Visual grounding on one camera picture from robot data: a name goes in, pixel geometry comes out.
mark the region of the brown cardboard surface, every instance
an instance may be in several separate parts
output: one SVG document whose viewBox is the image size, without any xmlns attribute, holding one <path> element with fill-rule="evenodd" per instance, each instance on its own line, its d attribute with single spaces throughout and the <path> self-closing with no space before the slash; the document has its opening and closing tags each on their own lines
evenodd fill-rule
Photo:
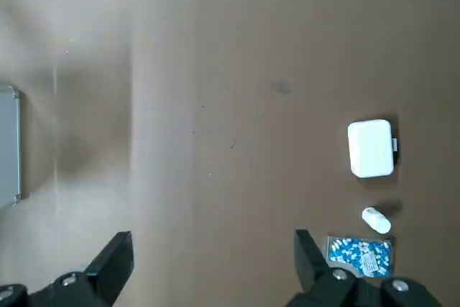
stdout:
<svg viewBox="0 0 460 307">
<path fill-rule="evenodd" d="M 282 306 L 293 230 L 372 236 L 398 205 L 396 273 L 459 302 L 459 0 L 2 0 L 2 78 L 24 104 L 24 192 L 0 282 L 38 289 L 118 230 L 119 306 Z M 346 127 L 389 119 L 387 179 Z"/>
</svg>

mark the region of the metal frame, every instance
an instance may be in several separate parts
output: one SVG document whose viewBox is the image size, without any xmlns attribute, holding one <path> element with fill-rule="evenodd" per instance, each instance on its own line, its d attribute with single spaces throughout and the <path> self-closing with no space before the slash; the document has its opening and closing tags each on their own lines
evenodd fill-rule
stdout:
<svg viewBox="0 0 460 307">
<path fill-rule="evenodd" d="M 8 207 L 16 205 L 22 199 L 22 174 L 21 174 L 21 92 L 13 86 L 0 86 L 0 93 L 8 93 L 11 99 L 15 102 L 15 116 L 16 116 L 16 155 L 17 155 L 17 191 L 16 195 L 11 200 L 11 203 L 3 205 Z"/>
</svg>

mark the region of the white box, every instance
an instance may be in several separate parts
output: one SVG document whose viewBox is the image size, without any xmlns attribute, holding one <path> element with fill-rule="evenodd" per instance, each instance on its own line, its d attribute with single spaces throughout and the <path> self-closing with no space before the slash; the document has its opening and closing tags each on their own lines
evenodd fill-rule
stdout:
<svg viewBox="0 0 460 307">
<path fill-rule="evenodd" d="M 386 120 L 354 122 L 348 126 L 351 171 L 359 178 L 390 175 L 395 169 L 391 125 Z"/>
</svg>

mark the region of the screw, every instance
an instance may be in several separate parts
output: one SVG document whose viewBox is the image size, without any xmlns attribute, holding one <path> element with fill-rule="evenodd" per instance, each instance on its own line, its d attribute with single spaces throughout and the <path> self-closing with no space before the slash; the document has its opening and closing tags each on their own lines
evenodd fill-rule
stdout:
<svg viewBox="0 0 460 307">
<path fill-rule="evenodd" d="M 8 289 L 0 291 L 0 301 L 9 298 L 11 295 L 13 295 L 13 287 L 8 287 Z"/>
<path fill-rule="evenodd" d="M 345 280 L 346 279 L 346 272 L 340 269 L 336 269 L 332 272 L 332 275 L 335 277 L 336 280 Z"/>
<path fill-rule="evenodd" d="M 76 281 L 77 281 L 77 277 L 75 277 L 75 273 L 73 273 L 71 276 L 63 279 L 63 285 L 67 287 L 68 285 L 73 284 Z"/>
<path fill-rule="evenodd" d="M 392 282 L 393 288 L 397 291 L 408 291 L 409 285 L 404 282 L 403 280 L 393 280 Z"/>
</svg>

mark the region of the white pill bottle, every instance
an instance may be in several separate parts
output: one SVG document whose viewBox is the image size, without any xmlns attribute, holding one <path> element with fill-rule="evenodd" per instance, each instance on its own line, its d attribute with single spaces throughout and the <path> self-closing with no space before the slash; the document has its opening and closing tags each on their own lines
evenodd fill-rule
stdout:
<svg viewBox="0 0 460 307">
<path fill-rule="evenodd" d="M 390 221 L 374 208 L 365 208 L 362 219 L 377 233 L 386 234 L 391 229 Z"/>
</svg>

